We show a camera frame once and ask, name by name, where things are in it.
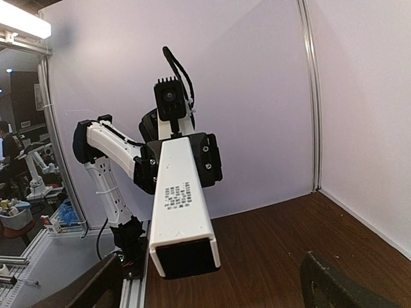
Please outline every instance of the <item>person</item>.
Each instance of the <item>person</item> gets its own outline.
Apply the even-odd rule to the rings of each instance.
[[[10,134],[8,130],[8,123],[6,121],[0,121],[0,138],[3,139],[3,157],[0,158],[0,164],[8,164],[8,177],[10,178],[10,188],[17,185],[18,190],[24,189],[22,187],[23,182],[26,179],[22,179],[21,175],[28,170],[26,162],[24,159],[18,159],[21,150],[23,150],[23,145],[21,144],[19,138],[15,135]],[[18,197],[25,198],[21,196],[23,192],[16,192],[20,195]]]

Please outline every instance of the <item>black cable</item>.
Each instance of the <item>black cable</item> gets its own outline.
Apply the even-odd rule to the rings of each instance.
[[[193,88],[193,84],[191,82],[190,77],[188,76],[186,70],[183,68],[183,66],[180,64],[180,62],[175,58],[175,56],[173,55],[173,53],[170,51],[170,49],[167,46],[164,46],[162,48],[162,52],[164,53],[168,63],[170,63],[170,61],[173,62],[174,67],[177,65],[177,67],[180,69],[180,71],[184,75],[185,79],[187,80],[187,83],[188,83],[188,86],[189,86],[189,89],[190,89],[191,99],[193,100],[190,107],[193,108],[193,106],[194,106],[194,88]]]
[[[173,58],[170,56],[171,51],[168,49],[168,47],[164,46],[162,48],[162,53],[164,54],[164,56],[167,59],[168,64],[170,65],[171,69],[173,70],[174,75],[177,77],[177,79],[181,82],[182,84],[182,90],[184,93],[184,98],[188,99],[188,94],[187,94],[187,90],[186,87],[184,86],[184,83],[182,82],[181,79],[181,75],[179,73],[179,70],[177,69],[177,67],[174,64]]]
[[[50,77],[49,77],[49,59],[47,58],[47,56],[44,56],[44,63],[46,65],[46,72],[44,72],[46,74],[46,83],[47,83],[47,94],[50,98],[50,103],[51,103],[51,95],[50,95]]]
[[[121,133],[119,133],[118,131],[116,131],[115,129],[111,128],[109,125],[106,125],[104,123],[100,123],[101,125],[103,125],[104,127],[106,127],[106,129],[108,129],[110,132],[112,132],[114,135],[116,135],[117,137],[119,137],[122,141],[126,141],[127,143],[131,144],[132,146],[144,146],[143,143],[140,142],[135,142],[133,140],[129,140],[127,139],[124,135],[122,135]]]
[[[107,219],[105,220],[105,222],[104,222],[104,225],[102,226],[102,228],[100,229],[100,231],[98,232],[98,235],[97,235],[96,250],[97,250],[97,256],[98,256],[98,258],[99,258],[100,260],[103,260],[103,259],[101,258],[100,248],[98,247],[98,244],[99,244],[99,242],[100,242],[101,234],[103,233],[103,230],[104,230],[105,226],[107,226],[107,223],[108,223],[108,222],[109,222],[109,219],[107,218]]]
[[[36,216],[38,213],[41,213],[46,208],[46,206],[44,204],[40,203],[40,204],[35,205],[34,207],[32,207],[31,210],[33,210],[36,207],[40,207],[40,210],[38,210],[36,212],[31,212],[31,215],[33,215],[33,216]]]

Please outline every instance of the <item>wire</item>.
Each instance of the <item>wire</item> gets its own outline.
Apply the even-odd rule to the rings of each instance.
[[[102,228],[100,229],[100,231],[98,232],[98,235],[97,235],[96,250],[97,250],[97,256],[100,260],[103,260],[103,259],[101,258],[100,248],[98,247],[98,244],[100,242],[101,233],[103,233],[103,230],[104,230],[104,228],[105,228],[105,226],[107,225],[108,222],[109,222],[109,219],[107,218],[104,222],[104,225],[102,226]]]
[[[46,206],[44,204],[39,203],[38,205],[35,205],[34,207],[32,207],[31,210],[33,210],[36,207],[40,207],[40,210],[38,210],[36,212],[31,212],[31,215],[37,215],[38,213],[41,213],[46,208]]]
[[[184,86],[184,83],[182,82],[180,73],[177,70],[176,66],[180,69],[180,71],[184,75],[185,79],[187,80],[187,83],[188,83],[188,86],[189,86],[189,89],[190,89],[190,96],[191,96],[191,99],[193,100],[193,102],[190,105],[190,108],[193,108],[193,106],[194,106],[194,88],[193,88],[193,84],[191,82],[190,77],[188,76],[186,70],[183,68],[183,66],[180,64],[180,62],[175,58],[175,56],[173,55],[173,53],[170,51],[170,49],[167,46],[164,46],[162,48],[162,52],[163,52],[164,56],[166,57],[167,62],[169,63],[169,65],[170,65],[171,69],[173,70],[175,76],[183,84],[184,97],[186,99],[188,99],[187,90],[186,90],[186,87]]]
[[[50,98],[50,104],[51,104],[51,95],[50,95],[50,77],[49,77],[49,59],[47,56],[44,56],[44,63],[46,65],[46,83],[47,83],[47,94]]]

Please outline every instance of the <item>white container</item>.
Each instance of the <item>white container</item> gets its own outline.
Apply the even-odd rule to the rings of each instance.
[[[19,213],[19,210],[17,210],[16,207],[10,207],[10,210],[8,211],[8,214],[10,216],[16,216],[18,215],[18,213]]]
[[[7,276],[8,274],[10,274],[10,272],[7,266],[5,264],[3,264],[3,266],[0,266],[0,275]]]
[[[26,225],[31,223],[33,216],[31,215],[30,209],[25,209],[15,216],[2,216],[0,215],[1,223],[5,228],[12,230],[21,230]]]

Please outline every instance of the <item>camera lens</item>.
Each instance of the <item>camera lens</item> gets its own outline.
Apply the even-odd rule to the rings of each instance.
[[[164,91],[164,100],[165,101],[173,101],[176,97],[176,93],[174,90],[168,89]]]

